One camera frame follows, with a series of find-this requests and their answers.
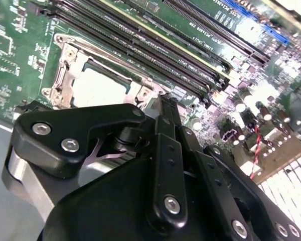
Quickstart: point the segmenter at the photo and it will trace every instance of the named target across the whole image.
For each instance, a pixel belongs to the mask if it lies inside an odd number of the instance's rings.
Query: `cable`
[[[253,179],[255,173],[254,173],[254,168],[255,166],[258,164],[259,162],[259,159],[258,159],[258,154],[261,150],[260,148],[260,143],[261,143],[261,135],[259,133],[259,127],[258,125],[255,125],[254,127],[254,132],[256,133],[256,149],[255,149],[255,152],[254,152],[254,161],[253,161],[253,167],[252,167],[252,172],[251,172],[251,175],[250,175],[250,179]]]

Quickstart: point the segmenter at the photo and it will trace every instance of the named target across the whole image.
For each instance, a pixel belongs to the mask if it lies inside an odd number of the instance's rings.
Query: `electronic component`
[[[192,127],[194,130],[199,131],[202,128],[202,122],[199,118],[192,119]]]
[[[237,112],[241,113],[245,111],[246,105],[244,104],[243,100],[240,98],[237,98],[234,100],[234,106]]]
[[[233,0],[222,0],[222,1],[225,2],[227,5],[229,5],[231,8],[234,8],[236,11],[238,11],[242,15],[246,16],[247,18],[252,19],[252,20],[254,20],[256,22],[259,21],[259,18],[257,16],[255,16],[254,14],[250,13],[249,11],[247,11],[244,7],[239,6],[235,1],[233,1]],[[286,38],[285,36],[277,33],[274,29],[272,29],[267,24],[263,24],[262,26],[263,26],[264,30],[268,34],[270,34],[271,36],[273,36],[278,41],[281,41],[284,44],[288,44],[289,43],[288,38]]]
[[[235,137],[236,137],[239,141],[245,140],[245,135],[244,135],[243,130],[241,129],[241,127],[235,127],[235,130],[236,130]]]
[[[8,8],[0,0],[0,118],[13,122],[21,100],[59,109],[127,102],[147,112],[169,93],[201,145],[246,141],[254,122],[240,114],[250,109],[262,124],[257,101],[284,124],[276,112],[289,109],[301,83],[301,33],[263,4],[234,2],[24,0]],[[226,118],[235,126],[224,142]],[[298,120],[290,124],[300,130]]]
[[[132,103],[143,109],[151,98],[165,93],[135,67],[83,39],[61,34],[54,38],[62,53],[54,84],[42,94],[56,108]]]
[[[246,109],[245,111],[240,113],[244,125],[251,131],[254,132],[255,125],[257,124],[257,119],[255,115],[252,113],[250,109]]]
[[[291,118],[283,110],[279,110],[276,114],[277,117],[284,123],[289,123],[291,121]]]
[[[270,57],[265,53],[234,33],[231,33],[226,27],[191,2],[187,0],[165,0],[164,3],[244,56],[252,57],[256,63],[263,66],[270,60]]]
[[[240,143],[240,141],[237,139],[237,137],[235,135],[233,135],[231,137],[231,142],[233,143],[233,145],[238,145]]]
[[[230,119],[224,120],[220,128],[220,137],[221,140],[227,142],[236,134],[235,125]]]
[[[261,102],[256,103],[256,107],[259,109],[260,114],[265,121],[270,121],[272,119],[269,110]]]
[[[254,103],[254,98],[253,98],[251,92],[247,89],[245,89],[241,93],[241,98],[243,99],[243,101],[246,105],[252,105]]]

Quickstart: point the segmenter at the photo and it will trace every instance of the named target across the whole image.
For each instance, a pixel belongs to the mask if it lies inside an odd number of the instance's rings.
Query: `capacitor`
[[[257,119],[250,109],[246,109],[244,112],[240,113],[245,126],[254,132],[255,125],[257,124]]]
[[[254,97],[250,91],[246,90],[241,94],[241,98],[243,99],[246,105],[254,104]]]
[[[257,102],[256,103],[256,107],[259,109],[261,116],[263,117],[263,119],[265,121],[269,121],[272,119],[272,115],[270,114],[269,110],[267,109],[267,107],[262,104],[262,102]]]
[[[245,135],[244,135],[241,127],[236,127],[235,130],[236,130],[236,137],[237,137],[237,139],[239,141],[245,140]]]
[[[270,114],[269,110],[265,106],[261,106],[259,110],[265,121],[269,121],[272,119],[272,115]]]
[[[192,119],[192,127],[194,130],[199,131],[202,128],[202,122],[199,118],[195,117]]]
[[[245,109],[246,109],[246,105],[244,104],[244,102],[241,99],[236,99],[234,101],[234,106],[235,106],[236,111],[239,113],[245,111]]]
[[[283,110],[279,110],[276,115],[284,123],[289,123],[291,121],[291,118]]]
[[[231,137],[231,141],[233,143],[233,145],[238,145],[240,143],[240,141],[237,139],[236,135]]]

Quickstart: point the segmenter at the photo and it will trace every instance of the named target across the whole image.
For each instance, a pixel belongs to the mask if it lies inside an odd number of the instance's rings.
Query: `silver screw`
[[[220,155],[221,152],[219,149],[217,149],[216,147],[213,147],[213,151],[217,154],[217,155]]]
[[[188,129],[188,128],[185,128],[185,132],[186,132],[187,134],[189,134],[189,135],[193,134],[193,132],[192,132],[190,129]]]
[[[178,214],[181,211],[179,202],[171,196],[165,198],[164,204],[165,208],[172,214]]]
[[[79,150],[79,143],[75,139],[67,138],[61,142],[61,147],[66,152],[77,152]]]
[[[164,121],[166,124],[168,124],[168,125],[170,124],[169,119],[167,119],[167,118],[165,118],[165,117],[163,118],[163,121]]]
[[[140,111],[137,110],[137,109],[134,109],[132,112],[133,112],[133,114],[136,115],[136,116],[141,116]]]
[[[286,229],[281,224],[276,222],[275,226],[276,226],[276,229],[279,231],[280,234],[282,234],[284,237],[288,236]]]
[[[294,236],[300,237],[299,231],[293,225],[289,224],[289,228],[290,228],[291,233],[293,233]]]
[[[37,135],[45,136],[51,132],[50,126],[45,123],[36,123],[32,126],[32,130]]]
[[[61,36],[58,36],[57,38],[56,38],[56,41],[57,41],[57,43],[62,43],[62,42],[64,42],[64,40],[63,40],[63,38],[61,37]]]
[[[241,237],[241,238],[247,238],[247,231],[244,225],[238,221],[238,220],[233,220],[232,221],[232,226],[234,231]]]

